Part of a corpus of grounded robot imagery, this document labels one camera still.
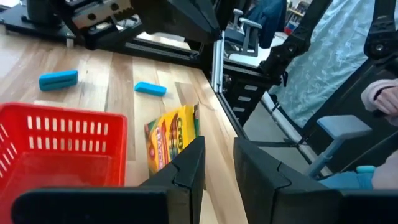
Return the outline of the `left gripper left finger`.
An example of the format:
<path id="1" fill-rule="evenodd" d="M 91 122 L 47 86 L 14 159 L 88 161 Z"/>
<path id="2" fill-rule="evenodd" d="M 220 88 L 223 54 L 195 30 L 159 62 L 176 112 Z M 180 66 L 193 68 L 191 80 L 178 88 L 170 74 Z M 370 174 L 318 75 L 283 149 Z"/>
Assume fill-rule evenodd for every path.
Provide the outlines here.
<path id="1" fill-rule="evenodd" d="M 46 187 L 11 207 L 13 224 L 199 224 L 205 138 L 137 187 Z"/>

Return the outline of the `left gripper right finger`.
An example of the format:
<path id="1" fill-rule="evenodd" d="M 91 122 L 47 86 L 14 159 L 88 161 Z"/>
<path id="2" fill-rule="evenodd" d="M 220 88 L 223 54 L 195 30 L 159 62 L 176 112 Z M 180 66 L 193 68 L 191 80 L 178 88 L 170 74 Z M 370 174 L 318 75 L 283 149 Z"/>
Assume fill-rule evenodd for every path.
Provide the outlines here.
<path id="1" fill-rule="evenodd" d="M 246 139 L 233 156 L 249 224 L 398 224 L 398 190 L 327 188 Z"/>

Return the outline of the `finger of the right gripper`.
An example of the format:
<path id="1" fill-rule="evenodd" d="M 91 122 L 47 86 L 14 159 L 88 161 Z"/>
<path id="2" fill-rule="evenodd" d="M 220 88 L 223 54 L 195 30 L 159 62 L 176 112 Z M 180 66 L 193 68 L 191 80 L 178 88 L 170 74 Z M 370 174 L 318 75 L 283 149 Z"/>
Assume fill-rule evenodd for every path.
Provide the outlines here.
<path id="1" fill-rule="evenodd" d="M 148 34 L 165 33 L 210 44 L 220 37 L 212 0 L 131 0 Z"/>

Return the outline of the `yellow crayon box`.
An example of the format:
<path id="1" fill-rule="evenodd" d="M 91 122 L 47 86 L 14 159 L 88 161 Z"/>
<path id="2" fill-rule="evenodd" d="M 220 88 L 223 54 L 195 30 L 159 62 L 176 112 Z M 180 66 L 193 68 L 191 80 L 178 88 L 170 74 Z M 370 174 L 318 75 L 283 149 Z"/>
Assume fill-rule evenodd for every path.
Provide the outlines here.
<path id="1" fill-rule="evenodd" d="M 149 175 L 154 175 L 200 135 L 199 106 L 184 105 L 144 126 Z"/>

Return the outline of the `blue eraser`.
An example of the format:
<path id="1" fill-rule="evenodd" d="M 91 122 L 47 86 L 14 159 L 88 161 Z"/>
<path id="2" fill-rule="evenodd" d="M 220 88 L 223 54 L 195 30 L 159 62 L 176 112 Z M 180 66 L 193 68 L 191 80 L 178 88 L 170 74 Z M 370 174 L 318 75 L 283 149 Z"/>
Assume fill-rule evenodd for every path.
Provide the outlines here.
<path id="1" fill-rule="evenodd" d="M 59 90 L 74 86 L 78 83 L 78 71 L 67 70 L 63 72 L 46 73 L 39 77 L 41 91 Z"/>
<path id="2" fill-rule="evenodd" d="M 134 86 L 134 90 L 154 96 L 164 96 L 167 92 L 166 87 L 147 82 L 139 82 Z"/>

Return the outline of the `red plastic basket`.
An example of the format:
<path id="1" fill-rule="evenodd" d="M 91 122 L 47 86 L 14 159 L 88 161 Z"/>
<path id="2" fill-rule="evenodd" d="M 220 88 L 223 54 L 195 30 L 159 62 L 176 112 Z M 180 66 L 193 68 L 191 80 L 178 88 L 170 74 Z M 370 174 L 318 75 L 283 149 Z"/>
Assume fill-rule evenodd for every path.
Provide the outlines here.
<path id="1" fill-rule="evenodd" d="M 0 224 L 39 187 L 119 187 L 125 183 L 127 118 L 26 103 L 0 104 Z"/>

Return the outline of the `silver aluminium upright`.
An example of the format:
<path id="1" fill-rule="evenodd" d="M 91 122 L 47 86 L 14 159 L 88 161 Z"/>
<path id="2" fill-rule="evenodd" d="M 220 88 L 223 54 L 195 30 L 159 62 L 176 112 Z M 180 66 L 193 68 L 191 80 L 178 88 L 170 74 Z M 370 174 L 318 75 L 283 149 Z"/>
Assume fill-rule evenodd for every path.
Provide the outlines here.
<path id="1" fill-rule="evenodd" d="M 213 44 L 213 62 L 211 71 L 211 86 L 215 93 L 223 92 L 223 63 L 224 63 L 224 31 L 220 39 Z"/>

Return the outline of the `grey office chair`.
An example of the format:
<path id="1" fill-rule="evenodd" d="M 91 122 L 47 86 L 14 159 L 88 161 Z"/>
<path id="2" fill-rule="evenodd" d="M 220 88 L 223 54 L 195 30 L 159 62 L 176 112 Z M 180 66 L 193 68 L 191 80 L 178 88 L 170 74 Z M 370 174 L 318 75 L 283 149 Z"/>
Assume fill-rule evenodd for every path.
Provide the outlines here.
<path id="1" fill-rule="evenodd" d="M 259 32 L 262 26 L 254 21 L 242 17 L 243 11 L 233 9 L 233 23 L 225 30 L 224 39 L 236 50 L 227 50 L 226 53 L 241 54 L 250 57 L 257 57 L 259 52 Z"/>

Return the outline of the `blue padded object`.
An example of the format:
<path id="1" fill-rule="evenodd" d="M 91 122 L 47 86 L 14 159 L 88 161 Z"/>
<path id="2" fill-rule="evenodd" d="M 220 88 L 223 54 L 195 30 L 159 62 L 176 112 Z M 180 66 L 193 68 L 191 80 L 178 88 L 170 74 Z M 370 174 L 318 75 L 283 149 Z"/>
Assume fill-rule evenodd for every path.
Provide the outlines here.
<path id="1" fill-rule="evenodd" d="M 358 166 L 355 171 L 333 174 L 318 182 L 331 189 L 372 190 L 375 166 Z"/>

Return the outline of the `blue jacket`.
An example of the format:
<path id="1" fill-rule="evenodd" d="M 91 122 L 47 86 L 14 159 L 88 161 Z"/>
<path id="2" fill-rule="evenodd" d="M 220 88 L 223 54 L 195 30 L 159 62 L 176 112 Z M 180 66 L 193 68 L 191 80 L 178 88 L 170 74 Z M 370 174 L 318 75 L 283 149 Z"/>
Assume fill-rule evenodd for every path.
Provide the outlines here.
<path id="1" fill-rule="evenodd" d="M 254 7 L 248 10 L 246 19 L 262 26 L 259 31 L 259 46 L 268 49 L 274 34 L 284 31 L 287 0 L 255 0 Z"/>

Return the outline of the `person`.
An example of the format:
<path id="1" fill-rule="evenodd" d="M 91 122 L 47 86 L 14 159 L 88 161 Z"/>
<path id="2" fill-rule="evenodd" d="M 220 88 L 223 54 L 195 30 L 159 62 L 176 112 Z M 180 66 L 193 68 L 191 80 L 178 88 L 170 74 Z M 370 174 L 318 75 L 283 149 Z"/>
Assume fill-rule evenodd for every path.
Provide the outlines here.
<path id="1" fill-rule="evenodd" d="M 398 78 L 381 79 L 369 84 L 361 94 L 365 109 L 370 112 L 379 110 L 375 105 L 377 96 L 383 89 L 394 86 L 398 86 Z M 385 115 L 385 119 L 391 125 L 398 127 L 398 115 Z M 388 156 L 382 165 L 376 167 L 371 182 L 374 189 L 398 189 L 398 149 Z"/>

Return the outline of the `light blue patterned cloth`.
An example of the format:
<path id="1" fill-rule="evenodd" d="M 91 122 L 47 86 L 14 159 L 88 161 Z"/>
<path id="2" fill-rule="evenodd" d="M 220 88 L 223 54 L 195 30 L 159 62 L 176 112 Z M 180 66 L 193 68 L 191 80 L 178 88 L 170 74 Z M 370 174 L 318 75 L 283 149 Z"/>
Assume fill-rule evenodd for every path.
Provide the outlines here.
<path id="1" fill-rule="evenodd" d="M 373 10 L 374 0 L 333 0 L 313 31 L 308 52 L 287 67 L 287 85 L 271 88 L 298 127 L 365 62 L 363 45 Z"/>

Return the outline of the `person's hand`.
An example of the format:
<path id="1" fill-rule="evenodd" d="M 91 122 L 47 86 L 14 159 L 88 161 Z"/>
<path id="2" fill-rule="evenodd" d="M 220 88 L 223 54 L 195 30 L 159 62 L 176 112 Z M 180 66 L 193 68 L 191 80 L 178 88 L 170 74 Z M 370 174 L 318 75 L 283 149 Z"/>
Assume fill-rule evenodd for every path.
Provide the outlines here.
<path id="1" fill-rule="evenodd" d="M 375 105 L 389 116 L 398 115 L 398 86 L 383 89 L 377 96 Z"/>

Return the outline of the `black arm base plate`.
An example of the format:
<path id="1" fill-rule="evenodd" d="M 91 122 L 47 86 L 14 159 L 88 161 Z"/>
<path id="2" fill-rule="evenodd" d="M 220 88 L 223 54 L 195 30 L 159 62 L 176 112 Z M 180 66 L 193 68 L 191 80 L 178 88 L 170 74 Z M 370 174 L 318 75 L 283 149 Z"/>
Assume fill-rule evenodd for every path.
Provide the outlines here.
<path id="1" fill-rule="evenodd" d="M 0 25 L 4 25 L 7 31 L 33 35 L 44 39 L 56 41 L 75 40 L 75 36 L 63 24 L 58 27 L 38 25 L 23 21 L 21 19 L 22 16 L 27 16 L 27 9 L 25 6 L 17 4 L 0 12 Z"/>

